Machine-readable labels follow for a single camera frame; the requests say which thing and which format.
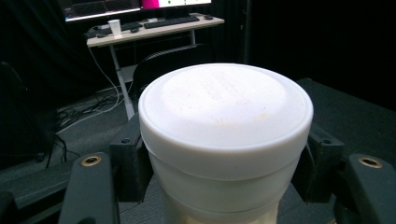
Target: paper cup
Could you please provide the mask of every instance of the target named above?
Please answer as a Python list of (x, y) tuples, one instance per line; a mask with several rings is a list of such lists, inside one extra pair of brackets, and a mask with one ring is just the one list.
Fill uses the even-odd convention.
[(108, 21), (108, 24), (110, 25), (111, 33), (113, 33), (114, 36), (121, 36), (120, 20)]

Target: white cup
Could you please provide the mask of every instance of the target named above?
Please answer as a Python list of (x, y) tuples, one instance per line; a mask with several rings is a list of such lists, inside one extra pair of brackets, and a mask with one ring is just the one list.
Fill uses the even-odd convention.
[(120, 20), (112, 20), (108, 21), (108, 24), (110, 25), (111, 32), (115, 37), (120, 37), (121, 36), (121, 25), (120, 25)]
[(165, 223), (276, 223), (313, 118), (298, 84), (254, 66), (201, 64), (157, 78), (138, 109)]

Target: white cable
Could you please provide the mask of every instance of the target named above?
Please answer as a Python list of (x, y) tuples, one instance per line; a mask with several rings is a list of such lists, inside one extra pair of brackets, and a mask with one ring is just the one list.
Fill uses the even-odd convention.
[(86, 117), (86, 118), (84, 118), (84, 119), (80, 119), (80, 120), (78, 120), (78, 121), (76, 121), (76, 122), (70, 124), (69, 126), (65, 127), (64, 129), (60, 130), (59, 132), (57, 132), (57, 134), (66, 131), (66, 130), (69, 129), (70, 127), (72, 127), (72, 126), (74, 126), (74, 125), (76, 125), (76, 124), (82, 122), (83, 120), (90, 119), (90, 118), (93, 118), (93, 117), (95, 117), (95, 116), (97, 116), (97, 115), (100, 115), (100, 114), (106, 113), (106, 112), (108, 112), (108, 111), (111, 111), (111, 110), (114, 109), (116, 106), (120, 105), (120, 103), (123, 101), (123, 99), (120, 101), (120, 92), (119, 92), (119, 89), (117, 88), (117, 86), (114, 85), (113, 81), (111, 81), (111, 79), (110, 79), (110, 78), (106, 75), (106, 73), (103, 71), (102, 67), (101, 67), (101, 66), (99, 65), (99, 63), (96, 61), (96, 58), (95, 58), (95, 56), (93, 55), (91, 49), (88, 48), (88, 50), (90, 51), (90, 54), (91, 54), (91, 56), (92, 56), (92, 58), (93, 58), (93, 61), (94, 61), (95, 64), (96, 64), (96, 66), (99, 68), (99, 70), (102, 72), (102, 74), (107, 78), (107, 80), (108, 80), (108, 81), (110, 82), (110, 84), (113, 86), (113, 89), (116, 90), (116, 93), (117, 93), (117, 101), (116, 101), (116, 103), (115, 103), (113, 106), (111, 106), (111, 107), (110, 107), (109, 109), (107, 109), (107, 110), (93, 110), (93, 111), (96, 111), (96, 112), (98, 112), (98, 113), (93, 114), (93, 115), (91, 115), (91, 116), (88, 116), (88, 117)]

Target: white lid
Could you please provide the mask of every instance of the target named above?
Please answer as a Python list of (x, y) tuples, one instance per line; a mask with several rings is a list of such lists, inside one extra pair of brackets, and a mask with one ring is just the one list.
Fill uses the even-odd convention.
[(240, 180), (300, 157), (313, 106), (278, 73), (211, 63), (157, 78), (140, 97), (139, 117), (143, 140), (161, 161), (191, 175)]

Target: black chair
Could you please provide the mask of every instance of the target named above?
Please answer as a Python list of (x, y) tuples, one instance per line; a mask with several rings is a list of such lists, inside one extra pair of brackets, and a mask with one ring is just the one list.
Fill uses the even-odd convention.
[(215, 61), (215, 50), (207, 44), (194, 44), (153, 53), (134, 70), (133, 98), (137, 100), (147, 85), (157, 77), (179, 68)]

